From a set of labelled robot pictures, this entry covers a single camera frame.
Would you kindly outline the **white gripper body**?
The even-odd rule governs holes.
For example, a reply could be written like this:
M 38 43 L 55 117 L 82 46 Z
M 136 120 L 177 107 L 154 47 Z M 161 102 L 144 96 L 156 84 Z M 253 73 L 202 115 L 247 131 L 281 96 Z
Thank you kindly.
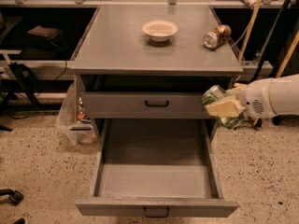
M 270 119 L 276 115 L 270 105 L 271 81 L 272 78 L 255 80 L 241 90 L 239 101 L 246 108 L 249 117 Z

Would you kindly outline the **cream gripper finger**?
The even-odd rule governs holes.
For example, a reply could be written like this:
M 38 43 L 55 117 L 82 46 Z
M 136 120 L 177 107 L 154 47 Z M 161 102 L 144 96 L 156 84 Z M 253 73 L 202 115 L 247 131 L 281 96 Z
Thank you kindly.
M 241 88 L 239 87 L 232 88 L 226 91 L 229 97 L 234 97 L 235 99 L 239 98 L 240 92 L 241 92 Z
M 227 99 L 206 105 L 207 113 L 213 117 L 236 118 L 244 110 L 245 107 L 234 97 L 228 97 Z

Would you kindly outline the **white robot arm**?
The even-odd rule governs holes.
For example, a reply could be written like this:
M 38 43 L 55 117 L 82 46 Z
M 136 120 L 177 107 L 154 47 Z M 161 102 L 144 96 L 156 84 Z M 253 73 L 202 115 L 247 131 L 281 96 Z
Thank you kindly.
M 239 84 L 219 101 L 205 105 L 210 116 L 236 118 L 241 113 L 253 119 L 299 115 L 299 75 L 259 79 Z

